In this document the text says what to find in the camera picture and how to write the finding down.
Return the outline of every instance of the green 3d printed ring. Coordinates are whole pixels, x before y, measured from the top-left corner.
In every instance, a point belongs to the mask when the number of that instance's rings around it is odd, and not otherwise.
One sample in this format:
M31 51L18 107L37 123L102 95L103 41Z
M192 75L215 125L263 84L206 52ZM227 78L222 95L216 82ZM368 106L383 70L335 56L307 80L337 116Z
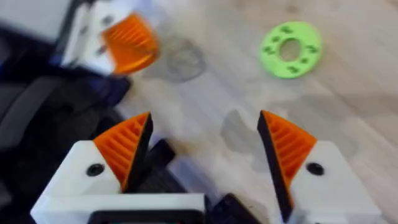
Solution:
M289 62L280 56L280 48L288 40L300 42L300 55ZM267 70L279 78L298 78L317 64L321 54L321 37L310 24L285 22L275 27L262 41L260 60Z

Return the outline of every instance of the orange block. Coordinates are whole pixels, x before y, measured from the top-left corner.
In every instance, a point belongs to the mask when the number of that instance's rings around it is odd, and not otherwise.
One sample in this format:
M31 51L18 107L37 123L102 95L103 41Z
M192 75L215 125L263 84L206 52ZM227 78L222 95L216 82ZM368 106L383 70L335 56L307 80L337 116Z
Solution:
M143 69L152 64L159 54L155 35L137 14L131 14L103 31L102 36L115 61L115 74Z
M274 150L288 187L317 139L293 123L262 111L271 134Z
M142 162L137 161L137 153L147 150L152 129L150 113L144 113L115 125L94 139L96 147L120 181L122 190L127 188L133 165Z
M267 111L261 111L257 130L264 143L282 219L288 223L294 209L290 184L317 139Z

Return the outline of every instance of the black object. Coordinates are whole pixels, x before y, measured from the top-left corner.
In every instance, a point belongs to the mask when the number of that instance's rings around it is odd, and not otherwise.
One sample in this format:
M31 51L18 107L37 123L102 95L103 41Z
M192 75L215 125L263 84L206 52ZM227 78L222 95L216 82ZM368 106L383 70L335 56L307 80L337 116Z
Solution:
M143 164L137 193L185 193L184 187L166 168L174 157L175 153L166 140L156 143Z
M134 193L138 188L143 163L148 151L149 139L153 130L154 123L152 121L152 116L149 114L144 124L143 132L141 133L134 160L130 168L129 177L127 178L127 188L123 192L125 194Z
M93 164L87 168L86 174L89 177L95 177L104 172L105 166L102 164Z
M307 164L307 170L313 175L323 175L325 173L324 168L316 162Z
M205 216L196 210L97 211L91 214L88 224L116 222L204 224Z
M26 53L8 60L0 72L0 124L11 105L35 80L60 79L27 122L20 143L0 152L0 182L11 201L0 208L0 223L34 223L29 211L72 145L90 140L123 119L112 107L130 84L124 78L98 77L85 70L65 70Z
M269 132L269 127L266 122L266 117L262 115L262 113L260 113L257 130L259 131L262 143L264 144L264 149L266 150L268 166L271 171L272 182L274 183L282 219L284 223L287 223L290 214L293 211L293 205L290 203L289 192L284 184L282 172L279 167L276 152L271 139L271 134Z
M233 194L225 195L214 206L210 219L214 224L261 224Z

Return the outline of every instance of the black screw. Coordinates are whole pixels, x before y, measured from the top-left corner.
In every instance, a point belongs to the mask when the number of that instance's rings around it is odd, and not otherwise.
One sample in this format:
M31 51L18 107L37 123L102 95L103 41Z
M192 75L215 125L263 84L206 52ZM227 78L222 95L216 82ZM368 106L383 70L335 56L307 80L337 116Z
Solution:
M307 170L313 175L323 175L325 174L325 169L316 162L310 162L307 164Z
M105 166L102 164L93 164L89 166L89 168L86 171L87 176L89 177L95 177L97 175L102 174L104 172Z

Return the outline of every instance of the wood grain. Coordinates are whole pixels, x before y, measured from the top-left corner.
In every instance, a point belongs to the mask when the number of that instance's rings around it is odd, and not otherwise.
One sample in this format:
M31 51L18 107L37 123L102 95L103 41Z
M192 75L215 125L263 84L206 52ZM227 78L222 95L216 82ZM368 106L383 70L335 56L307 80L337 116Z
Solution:
M213 201L236 194L263 223L278 211L256 122L262 109L280 114L334 142L385 221L398 223L396 3L153 0L146 15L162 56L132 76L119 110L152 111L153 141L168 138L180 154L176 176ZM257 61L259 43L292 20L319 29L326 50L313 72L279 80Z

